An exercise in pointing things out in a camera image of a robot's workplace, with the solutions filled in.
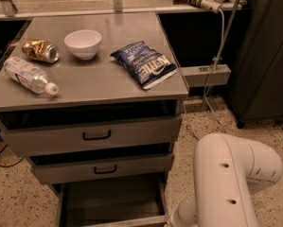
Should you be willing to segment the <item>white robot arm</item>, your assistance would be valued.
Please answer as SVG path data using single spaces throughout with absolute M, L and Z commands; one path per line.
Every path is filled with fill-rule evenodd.
M 279 182 L 283 162 L 271 147 L 224 133 L 200 139 L 193 160 L 195 196 L 170 216 L 171 227 L 258 227 L 251 195 Z

